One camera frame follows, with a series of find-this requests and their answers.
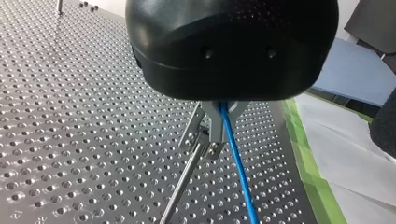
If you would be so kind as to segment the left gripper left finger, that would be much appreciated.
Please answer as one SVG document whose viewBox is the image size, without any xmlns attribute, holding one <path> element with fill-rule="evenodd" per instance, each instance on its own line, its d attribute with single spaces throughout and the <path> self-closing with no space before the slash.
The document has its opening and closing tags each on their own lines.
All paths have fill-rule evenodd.
<svg viewBox="0 0 396 224">
<path fill-rule="evenodd" d="M 223 142 L 223 119 L 218 101 L 202 101 L 202 109 L 209 117 L 209 141 Z"/>
</svg>

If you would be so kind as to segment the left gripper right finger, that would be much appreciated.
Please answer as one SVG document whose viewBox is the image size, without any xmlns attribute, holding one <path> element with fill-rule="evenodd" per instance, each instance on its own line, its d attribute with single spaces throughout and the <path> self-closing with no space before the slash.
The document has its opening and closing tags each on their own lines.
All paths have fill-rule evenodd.
<svg viewBox="0 0 396 224">
<path fill-rule="evenodd" d="M 236 122 L 249 105 L 249 101 L 232 101 L 228 105 L 230 122 Z"/>
</svg>

